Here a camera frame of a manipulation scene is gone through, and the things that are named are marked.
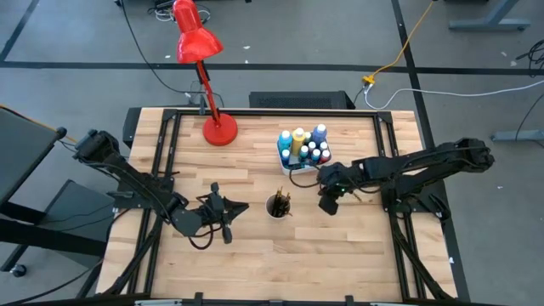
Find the gray floor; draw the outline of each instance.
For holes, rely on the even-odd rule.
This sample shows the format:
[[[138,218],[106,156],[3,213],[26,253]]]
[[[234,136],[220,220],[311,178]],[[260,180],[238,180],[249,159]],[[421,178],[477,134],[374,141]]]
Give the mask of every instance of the gray floor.
[[[30,0],[0,0],[0,48],[9,39]],[[174,63],[179,32],[145,11],[148,0],[126,0],[129,18],[151,62]],[[400,49],[389,1],[377,0],[257,0],[206,1],[212,10],[207,27],[225,50],[214,63],[303,63],[384,65]],[[401,0],[410,30],[426,1]],[[416,65],[509,68],[511,61],[542,39],[544,4],[525,0],[514,17],[531,18],[525,32],[460,33],[447,30],[450,19],[481,16],[496,1],[485,4],[437,2],[415,35]],[[8,61],[141,63],[121,10],[111,0],[41,0]],[[404,59],[399,65],[405,65]],[[525,68],[520,60],[515,68]],[[189,89],[193,71],[159,71],[176,88]],[[227,107],[247,107],[247,95],[258,90],[345,90],[352,98],[365,73],[341,71],[210,71],[212,85]],[[422,88],[476,93],[522,86],[540,80],[528,76],[419,75]],[[372,89],[380,105],[398,88],[408,88],[406,74],[383,73]],[[534,143],[493,144],[489,136],[515,129],[542,87],[478,99],[425,96],[436,143],[460,137],[484,139],[496,157],[491,170],[458,174],[446,180],[468,288],[474,302],[534,305],[544,298],[541,255],[544,206],[539,188],[544,181],[542,154]],[[131,106],[179,105],[183,94],[165,89],[146,70],[0,69],[0,103],[52,126],[68,128],[81,138],[89,128],[120,137]],[[357,107],[365,109],[359,100]],[[413,96],[402,93],[391,110],[415,110]],[[538,105],[526,128],[544,128],[544,105]],[[29,178],[14,200],[43,209],[60,186],[73,179],[105,192],[108,178],[78,164],[70,152],[55,148]],[[0,244],[0,260],[13,246]],[[30,272],[20,279],[0,275],[0,303],[39,293],[79,274],[77,263],[55,252],[30,248],[21,259]],[[70,298],[79,281],[43,299]]]

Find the wooden tabletop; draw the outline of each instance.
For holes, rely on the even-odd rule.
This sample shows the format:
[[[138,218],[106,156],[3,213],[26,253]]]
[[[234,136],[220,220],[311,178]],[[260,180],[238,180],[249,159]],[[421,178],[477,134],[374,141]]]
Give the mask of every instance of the wooden tabletop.
[[[142,109],[130,163],[150,172],[161,123],[161,108]],[[414,113],[392,111],[401,155],[421,150]],[[172,226],[165,225],[156,265],[152,297],[193,298],[204,292],[213,299],[283,299],[303,301],[400,301],[388,215],[380,195],[346,195],[338,214],[318,208],[318,187],[299,189],[282,174],[276,140],[282,130],[328,129],[332,162],[377,155],[372,120],[356,117],[236,116],[238,136],[225,147],[209,145],[202,136],[203,116],[183,116],[175,153],[174,189],[191,200],[219,183],[219,194],[250,208],[232,224],[233,242],[217,237],[206,251],[194,249]],[[166,144],[170,143],[172,124]],[[386,151],[390,155],[387,138]],[[161,167],[167,159],[167,145]],[[315,182],[316,173],[293,176],[300,184]],[[292,196],[292,216],[278,221],[264,209],[265,200],[283,186]],[[111,286],[133,256],[141,211],[114,224],[97,292]],[[456,288],[439,220],[430,213],[412,214],[421,260],[450,295]],[[205,244],[207,238],[195,239]],[[410,262],[405,258],[411,295],[416,296]],[[144,273],[140,273],[139,290]]]

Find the pen cup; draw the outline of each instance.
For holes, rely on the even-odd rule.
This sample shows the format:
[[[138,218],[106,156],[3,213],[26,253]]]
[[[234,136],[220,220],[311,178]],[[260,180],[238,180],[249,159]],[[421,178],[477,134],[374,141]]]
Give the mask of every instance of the pen cup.
[[[286,196],[285,195],[282,195],[281,196],[281,199],[282,200],[286,200]],[[288,214],[289,212],[291,211],[291,203],[288,204],[286,210],[284,212],[281,212],[281,215],[279,217],[274,217],[274,199],[275,199],[275,194],[271,195],[267,200],[266,202],[264,203],[264,210],[266,211],[266,213],[274,220],[282,220],[284,219]]]

